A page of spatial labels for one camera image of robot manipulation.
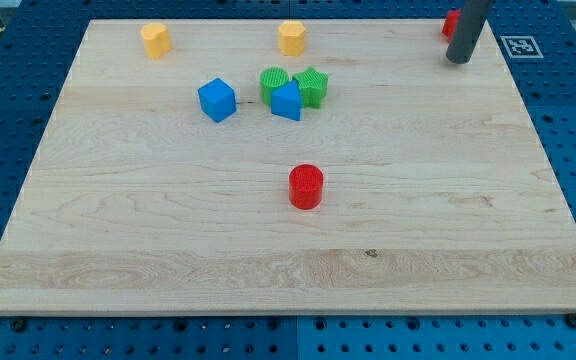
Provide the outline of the grey cylindrical robot arm rod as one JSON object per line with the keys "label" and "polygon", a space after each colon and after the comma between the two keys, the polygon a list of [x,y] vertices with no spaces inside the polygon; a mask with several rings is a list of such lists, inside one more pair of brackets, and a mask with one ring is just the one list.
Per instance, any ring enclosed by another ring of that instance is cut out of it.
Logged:
{"label": "grey cylindrical robot arm rod", "polygon": [[492,0],[465,0],[446,51],[446,58],[461,65],[470,61],[486,22]]}

